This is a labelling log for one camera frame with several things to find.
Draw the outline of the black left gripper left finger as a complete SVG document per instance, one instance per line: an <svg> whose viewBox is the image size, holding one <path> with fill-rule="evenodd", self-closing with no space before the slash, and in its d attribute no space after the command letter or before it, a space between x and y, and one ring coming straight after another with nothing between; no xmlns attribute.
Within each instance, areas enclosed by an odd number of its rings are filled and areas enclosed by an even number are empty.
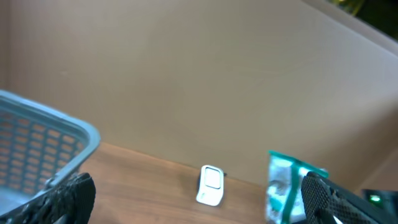
<svg viewBox="0 0 398 224"><path fill-rule="evenodd" d="M81 173L30 202L1 214L1 223L88 224L95 197L92 176Z"/></svg>

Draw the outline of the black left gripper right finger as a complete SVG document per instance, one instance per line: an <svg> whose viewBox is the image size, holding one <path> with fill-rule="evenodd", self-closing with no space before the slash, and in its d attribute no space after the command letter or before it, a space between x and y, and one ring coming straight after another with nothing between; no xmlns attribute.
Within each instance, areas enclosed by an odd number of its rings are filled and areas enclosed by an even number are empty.
<svg viewBox="0 0 398 224"><path fill-rule="evenodd" d="M301 185L305 222L309 224L397 224L397 217L329 179L309 172Z"/></svg>

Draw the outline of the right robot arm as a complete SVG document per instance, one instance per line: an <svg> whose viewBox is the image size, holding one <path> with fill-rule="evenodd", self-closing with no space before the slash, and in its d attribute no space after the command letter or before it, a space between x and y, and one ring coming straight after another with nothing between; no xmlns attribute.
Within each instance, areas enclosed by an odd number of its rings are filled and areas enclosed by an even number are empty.
<svg viewBox="0 0 398 224"><path fill-rule="evenodd" d="M397 191L362 189L365 200L397 218Z"/></svg>

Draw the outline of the green 3M gloves packet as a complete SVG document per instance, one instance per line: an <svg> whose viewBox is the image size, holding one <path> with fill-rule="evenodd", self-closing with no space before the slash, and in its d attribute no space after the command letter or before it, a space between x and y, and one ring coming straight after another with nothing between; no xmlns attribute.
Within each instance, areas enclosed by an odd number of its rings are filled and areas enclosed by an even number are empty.
<svg viewBox="0 0 398 224"><path fill-rule="evenodd" d="M269 151L265 202L267 223L288 224L306 221L301 184L309 172L328 177L326 169L315 167L280 152Z"/></svg>

